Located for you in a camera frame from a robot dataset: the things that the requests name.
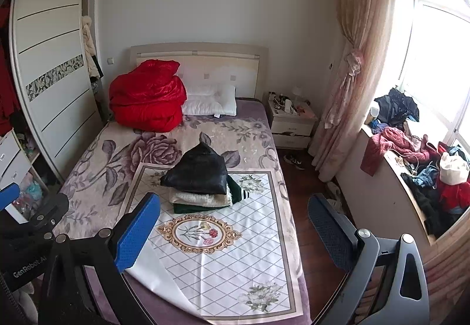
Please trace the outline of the white sliding door wardrobe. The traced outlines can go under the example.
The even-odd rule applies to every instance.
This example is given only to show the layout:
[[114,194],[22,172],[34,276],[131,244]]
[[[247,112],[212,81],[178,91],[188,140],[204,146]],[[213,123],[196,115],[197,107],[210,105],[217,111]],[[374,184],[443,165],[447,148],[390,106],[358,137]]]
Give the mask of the white sliding door wardrobe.
[[81,18],[82,0],[11,0],[15,86],[40,152],[60,181],[103,127]]

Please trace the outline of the black leather jacket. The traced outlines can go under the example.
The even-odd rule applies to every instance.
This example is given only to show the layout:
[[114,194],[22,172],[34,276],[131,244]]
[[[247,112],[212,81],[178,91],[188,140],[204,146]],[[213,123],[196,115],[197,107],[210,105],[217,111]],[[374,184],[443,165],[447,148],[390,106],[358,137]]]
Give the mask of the black leather jacket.
[[200,142],[160,178],[160,184],[193,194],[225,195],[227,176],[224,158]]

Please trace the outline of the white slippers on floor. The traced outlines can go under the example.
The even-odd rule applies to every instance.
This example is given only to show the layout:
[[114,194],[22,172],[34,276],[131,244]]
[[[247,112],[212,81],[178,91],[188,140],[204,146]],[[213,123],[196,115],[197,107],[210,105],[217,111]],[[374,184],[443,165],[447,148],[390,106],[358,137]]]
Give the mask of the white slippers on floor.
[[327,188],[330,193],[330,198],[328,199],[328,202],[335,209],[340,209],[342,207],[342,202],[341,202],[342,194],[341,194],[340,188],[331,181],[327,182]]

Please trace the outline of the beige bed headboard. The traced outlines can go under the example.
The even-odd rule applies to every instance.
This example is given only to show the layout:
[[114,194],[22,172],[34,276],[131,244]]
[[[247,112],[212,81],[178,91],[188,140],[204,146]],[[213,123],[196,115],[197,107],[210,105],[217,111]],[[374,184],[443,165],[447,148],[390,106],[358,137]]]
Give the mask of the beige bed headboard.
[[263,100],[267,91],[268,48],[239,43],[151,43],[130,48],[130,65],[148,59],[180,63],[177,75],[186,86],[230,84],[238,98]]

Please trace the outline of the pile of clothes on sill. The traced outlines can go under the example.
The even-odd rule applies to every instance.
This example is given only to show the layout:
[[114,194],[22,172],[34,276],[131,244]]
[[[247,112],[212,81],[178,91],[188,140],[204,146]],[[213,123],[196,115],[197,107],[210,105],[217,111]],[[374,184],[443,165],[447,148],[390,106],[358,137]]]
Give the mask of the pile of clothes on sill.
[[405,122],[420,118],[412,97],[392,88],[375,102],[378,116],[370,122],[373,135],[360,168],[374,176],[387,152],[402,158],[407,171],[401,177],[424,214],[426,233],[438,238],[469,209],[469,157],[459,146],[434,147],[426,134],[405,132]]

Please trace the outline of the white fuzzy folded sweater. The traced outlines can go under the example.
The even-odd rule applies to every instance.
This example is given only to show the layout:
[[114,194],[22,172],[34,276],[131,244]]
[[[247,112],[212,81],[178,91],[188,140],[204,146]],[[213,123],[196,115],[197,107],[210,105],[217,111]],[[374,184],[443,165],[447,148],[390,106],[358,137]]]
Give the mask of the white fuzzy folded sweater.
[[169,200],[171,203],[212,208],[231,206],[233,204],[230,190],[222,195],[211,195],[178,191],[171,187]]

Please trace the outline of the green striped folded garment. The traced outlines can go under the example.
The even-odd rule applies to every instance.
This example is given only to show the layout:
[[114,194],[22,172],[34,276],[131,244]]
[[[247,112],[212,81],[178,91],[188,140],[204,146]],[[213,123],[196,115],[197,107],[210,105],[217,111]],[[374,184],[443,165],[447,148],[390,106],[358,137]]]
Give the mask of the green striped folded garment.
[[222,195],[193,194],[175,189],[171,189],[169,194],[169,200],[176,214],[219,210],[233,206],[249,197],[249,191],[242,188],[231,176],[227,176],[227,190]]

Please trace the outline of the white diamond pattern sheet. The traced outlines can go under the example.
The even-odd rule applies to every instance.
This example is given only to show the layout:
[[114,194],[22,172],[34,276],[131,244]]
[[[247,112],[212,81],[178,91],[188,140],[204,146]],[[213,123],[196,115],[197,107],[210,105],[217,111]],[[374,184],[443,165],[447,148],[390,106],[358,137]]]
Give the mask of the white diamond pattern sheet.
[[130,275],[155,296],[209,324],[305,324],[308,300],[288,199],[272,169],[232,169],[247,198],[224,208],[178,214],[160,179],[140,164],[121,211],[159,197],[160,214]]

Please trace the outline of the bed with floral cover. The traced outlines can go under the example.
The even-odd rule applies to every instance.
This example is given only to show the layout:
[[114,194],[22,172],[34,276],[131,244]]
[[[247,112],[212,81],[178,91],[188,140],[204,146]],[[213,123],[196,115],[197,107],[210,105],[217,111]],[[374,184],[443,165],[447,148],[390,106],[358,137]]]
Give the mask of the bed with floral cover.
[[59,234],[88,238],[143,196],[160,214],[124,276],[157,324],[309,324],[288,193],[262,105],[266,48],[153,44],[131,64],[172,59],[187,89],[172,130],[107,123],[71,171]]

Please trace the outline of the dark sneaker on floor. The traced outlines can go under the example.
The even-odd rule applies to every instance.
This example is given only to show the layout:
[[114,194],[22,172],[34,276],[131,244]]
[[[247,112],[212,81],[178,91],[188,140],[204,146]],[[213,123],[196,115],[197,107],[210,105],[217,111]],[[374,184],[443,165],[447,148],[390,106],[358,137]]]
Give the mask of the dark sneaker on floor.
[[292,153],[284,155],[283,159],[286,163],[295,166],[299,170],[304,170],[305,169],[304,164],[303,164],[303,160],[301,160],[300,158],[298,158],[297,156],[295,156]]

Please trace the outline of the red folded quilt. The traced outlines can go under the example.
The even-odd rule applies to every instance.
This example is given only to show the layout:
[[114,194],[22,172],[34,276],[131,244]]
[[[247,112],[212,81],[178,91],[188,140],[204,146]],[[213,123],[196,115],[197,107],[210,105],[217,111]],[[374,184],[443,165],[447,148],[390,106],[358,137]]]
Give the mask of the red folded quilt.
[[115,78],[109,106],[119,124],[142,131],[168,133],[182,123],[187,91],[176,73],[180,63],[149,59]]

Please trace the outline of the garment hanging by wardrobe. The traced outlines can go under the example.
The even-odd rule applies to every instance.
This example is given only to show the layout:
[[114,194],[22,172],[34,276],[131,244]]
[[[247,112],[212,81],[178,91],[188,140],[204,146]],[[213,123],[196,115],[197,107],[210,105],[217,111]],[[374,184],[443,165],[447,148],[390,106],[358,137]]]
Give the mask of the garment hanging by wardrobe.
[[103,73],[98,63],[95,44],[91,33],[92,22],[93,21],[89,16],[82,16],[81,18],[84,53],[86,57],[88,75],[91,79],[91,82],[96,82],[103,77]]

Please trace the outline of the white bedside nightstand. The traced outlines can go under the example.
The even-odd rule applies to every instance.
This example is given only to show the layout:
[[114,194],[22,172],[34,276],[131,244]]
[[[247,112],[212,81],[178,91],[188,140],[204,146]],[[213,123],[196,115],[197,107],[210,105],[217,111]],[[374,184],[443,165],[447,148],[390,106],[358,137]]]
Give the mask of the white bedside nightstand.
[[270,92],[266,109],[278,149],[304,150],[309,146],[318,118],[308,103],[294,104],[286,96]]

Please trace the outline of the white drawer shelf unit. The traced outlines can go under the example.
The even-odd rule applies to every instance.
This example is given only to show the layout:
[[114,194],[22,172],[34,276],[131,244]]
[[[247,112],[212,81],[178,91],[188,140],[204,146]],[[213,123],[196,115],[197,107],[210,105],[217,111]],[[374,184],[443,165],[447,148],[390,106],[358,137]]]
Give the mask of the white drawer shelf unit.
[[1,189],[12,183],[20,187],[20,196],[6,207],[6,212],[18,223],[26,223],[49,193],[33,165],[40,154],[38,149],[30,153],[23,149],[13,129],[1,137]]

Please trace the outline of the pink floral curtain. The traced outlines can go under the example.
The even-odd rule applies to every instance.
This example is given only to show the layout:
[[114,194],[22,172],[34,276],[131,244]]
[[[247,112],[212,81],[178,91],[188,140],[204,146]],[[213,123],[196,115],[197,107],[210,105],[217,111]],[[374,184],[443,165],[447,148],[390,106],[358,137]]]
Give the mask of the pink floral curtain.
[[395,0],[337,0],[345,44],[327,105],[309,147],[323,182],[331,181],[356,141],[382,74]]

